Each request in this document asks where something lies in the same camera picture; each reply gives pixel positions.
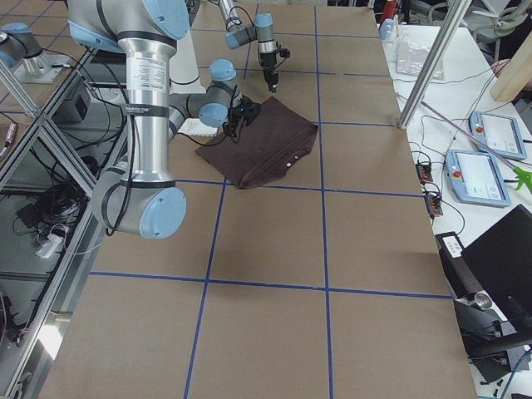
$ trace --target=black monitor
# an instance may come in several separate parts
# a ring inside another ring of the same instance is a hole
[[[517,205],[462,251],[480,285],[519,332],[532,328],[532,214]]]

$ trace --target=brown cloth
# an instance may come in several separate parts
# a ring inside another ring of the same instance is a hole
[[[293,164],[310,153],[317,133],[316,125],[270,97],[251,126],[244,127],[239,143],[224,140],[219,145],[200,147],[196,153],[236,187],[251,189],[283,178]]]

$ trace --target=red object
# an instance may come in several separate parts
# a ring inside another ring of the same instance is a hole
[[[384,11],[382,12],[381,21],[379,22],[382,26],[382,23],[388,18],[393,19],[394,14],[396,13],[397,2],[396,0],[388,0],[384,6]]]

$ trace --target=white table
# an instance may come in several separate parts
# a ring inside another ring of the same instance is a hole
[[[420,47],[429,47],[434,42],[438,29],[439,27],[400,26],[399,37],[401,40],[415,43]],[[405,81],[415,81],[416,78],[414,76],[396,72],[396,62],[393,59],[394,57],[392,53],[388,51],[390,46],[391,45],[384,43],[385,50],[387,50],[388,67],[391,76],[394,79],[394,87],[398,94],[408,97],[414,83]],[[442,81],[436,79],[432,81],[426,91],[424,100],[427,104],[437,109],[449,119],[466,118],[471,105],[475,102],[477,97],[479,97],[483,86],[493,76],[493,73],[490,71],[490,66],[482,56],[478,46],[473,41],[466,28],[459,28],[456,32],[449,49],[443,57],[443,70],[444,79]],[[480,75],[461,81],[468,76],[474,76],[477,74]],[[496,78],[492,79],[487,86],[488,88],[485,91],[485,94],[481,97],[475,111],[489,111],[498,106],[502,106],[494,111],[494,113],[514,116],[518,121],[523,138],[531,139],[532,135],[529,133],[525,123],[521,120],[515,108],[511,104],[504,105],[504,103],[493,101],[491,98],[489,89],[495,81]],[[405,100],[398,97],[398,103],[399,107],[402,109],[405,105]],[[432,176],[435,183],[441,188],[443,200],[455,206],[464,215],[465,228],[460,234],[460,239],[465,246],[477,239],[483,232],[512,210],[517,204],[523,204],[527,209],[532,209],[532,194],[525,186],[520,191],[515,191],[516,184],[511,183],[507,185],[507,190],[512,202],[510,207],[500,209],[459,202],[451,190],[446,173],[442,173],[443,164],[435,163],[442,162],[443,157],[433,150],[445,154],[449,148],[461,150],[477,149],[470,141],[463,137],[461,133],[458,133],[456,139],[453,140],[456,129],[448,125],[446,122],[437,121],[431,118],[424,118],[423,120],[425,132],[423,139],[421,118],[425,115],[434,116],[425,107],[420,106],[416,111],[411,124],[408,126],[407,134],[408,139],[411,142],[411,149],[412,151],[420,150],[421,146],[421,151],[430,156],[431,161],[433,162]],[[468,121],[456,122],[465,128],[468,126]],[[431,147],[433,150],[429,150],[421,143]],[[530,154],[532,154],[532,145],[526,145],[525,148],[529,154],[528,159],[525,161],[531,163],[532,156],[530,156]],[[419,154],[412,153],[412,155],[414,161],[416,161]],[[426,157],[420,155],[420,161],[423,160],[426,160]],[[514,173],[500,162],[499,167],[501,174],[505,179],[512,180],[515,178]],[[532,170],[532,168],[527,165],[522,167],[525,170]],[[437,217],[432,226],[434,234],[445,233],[448,231],[458,232],[462,227],[461,217],[447,204],[442,205],[442,210],[444,213],[443,216]],[[477,392],[480,396],[491,397],[496,388],[499,388],[498,393],[499,395],[501,394],[502,389],[497,387],[494,383],[490,386],[482,386],[480,384],[482,376],[475,367],[471,367],[471,372],[475,380]],[[532,372],[517,373],[510,389],[506,393],[506,398],[510,398],[512,392],[532,395]]]

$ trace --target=sticker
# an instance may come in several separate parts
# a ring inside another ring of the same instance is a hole
[[[168,79],[164,61],[144,57],[128,58],[127,77],[129,90],[167,92]]]
[[[459,258],[462,256],[462,247],[454,235],[451,237],[444,237],[443,244],[446,245],[449,254],[451,254],[453,258]]]

